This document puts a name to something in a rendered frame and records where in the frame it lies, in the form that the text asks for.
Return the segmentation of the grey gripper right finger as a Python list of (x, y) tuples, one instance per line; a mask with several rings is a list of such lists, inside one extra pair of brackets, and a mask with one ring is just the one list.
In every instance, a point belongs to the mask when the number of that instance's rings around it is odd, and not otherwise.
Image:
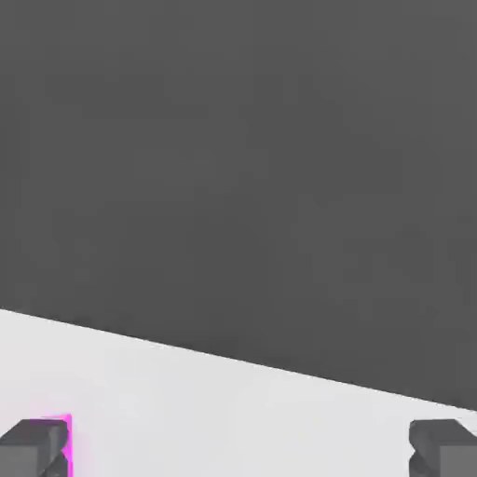
[(414, 420), (409, 443), (409, 477), (477, 477), (477, 436), (457, 420)]

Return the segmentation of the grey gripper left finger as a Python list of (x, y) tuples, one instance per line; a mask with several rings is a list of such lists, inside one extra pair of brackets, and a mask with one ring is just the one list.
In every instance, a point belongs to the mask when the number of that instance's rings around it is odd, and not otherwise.
[(69, 477), (67, 423), (23, 419), (0, 437), (0, 477)]

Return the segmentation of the small magenta cube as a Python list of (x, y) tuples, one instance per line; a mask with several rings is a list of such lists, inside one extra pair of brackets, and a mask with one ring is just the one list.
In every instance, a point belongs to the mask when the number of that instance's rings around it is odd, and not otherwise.
[(52, 458), (40, 477), (74, 477), (73, 418), (71, 414), (45, 416), (59, 426), (52, 440)]

